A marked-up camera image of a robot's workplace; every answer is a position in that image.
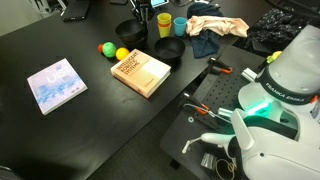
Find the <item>green light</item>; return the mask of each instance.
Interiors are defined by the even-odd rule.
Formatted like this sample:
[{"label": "green light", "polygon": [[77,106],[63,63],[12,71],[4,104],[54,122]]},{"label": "green light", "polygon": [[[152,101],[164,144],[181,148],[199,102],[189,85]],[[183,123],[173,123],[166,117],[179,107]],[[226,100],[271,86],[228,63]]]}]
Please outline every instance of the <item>green light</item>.
[{"label": "green light", "polygon": [[261,104],[255,106],[255,107],[249,109],[247,113],[248,113],[249,115],[254,115],[254,114],[256,114],[258,111],[260,111],[260,110],[262,110],[262,109],[264,109],[264,108],[266,108],[266,107],[268,107],[268,106],[269,106],[269,103],[261,103]]}]

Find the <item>blue book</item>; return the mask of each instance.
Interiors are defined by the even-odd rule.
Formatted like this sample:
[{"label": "blue book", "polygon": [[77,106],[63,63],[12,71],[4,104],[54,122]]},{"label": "blue book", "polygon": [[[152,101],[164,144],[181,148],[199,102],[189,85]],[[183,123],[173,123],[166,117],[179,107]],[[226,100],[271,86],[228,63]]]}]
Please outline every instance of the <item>blue book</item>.
[{"label": "blue book", "polygon": [[28,83],[43,115],[88,89],[67,59],[30,76]]}]

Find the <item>tennis ball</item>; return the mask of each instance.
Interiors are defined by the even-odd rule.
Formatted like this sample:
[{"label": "tennis ball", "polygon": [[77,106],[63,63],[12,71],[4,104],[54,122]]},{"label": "tennis ball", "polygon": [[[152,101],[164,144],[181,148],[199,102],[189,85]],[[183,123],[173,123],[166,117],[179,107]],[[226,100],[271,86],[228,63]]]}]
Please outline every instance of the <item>tennis ball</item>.
[{"label": "tennis ball", "polygon": [[112,42],[106,42],[102,46],[102,52],[108,58],[114,57],[116,55],[116,50],[117,48]]},{"label": "tennis ball", "polygon": [[127,48],[119,48],[116,51],[116,57],[119,61],[121,61],[123,58],[125,58],[129,54],[129,50]]}]

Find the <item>book with text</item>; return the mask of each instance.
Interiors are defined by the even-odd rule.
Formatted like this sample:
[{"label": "book with text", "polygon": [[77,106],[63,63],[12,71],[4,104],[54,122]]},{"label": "book with text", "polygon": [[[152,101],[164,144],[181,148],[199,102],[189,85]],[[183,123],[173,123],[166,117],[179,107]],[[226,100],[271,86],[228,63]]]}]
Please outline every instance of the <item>book with text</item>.
[{"label": "book with text", "polygon": [[170,66],[134,49],[111,68],[112,75],[141,95],[151,94],[170,75]]},{"label": "book with text", "polygon": [[27,80],[44,115],[88,89],[67,59],[58,61]]}]

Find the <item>yellow ball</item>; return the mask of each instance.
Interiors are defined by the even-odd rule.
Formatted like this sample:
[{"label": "yellow ball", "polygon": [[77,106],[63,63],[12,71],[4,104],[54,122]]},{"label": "yellow ball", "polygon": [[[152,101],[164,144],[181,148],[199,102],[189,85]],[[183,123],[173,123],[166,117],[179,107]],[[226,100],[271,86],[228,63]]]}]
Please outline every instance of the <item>yellow ball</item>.
[{"label": "yellow ball", "polygon": [[125,58],[129,54],[129,50],[127,48],[119,48],[116,52],[116,57],[119,61]]}]

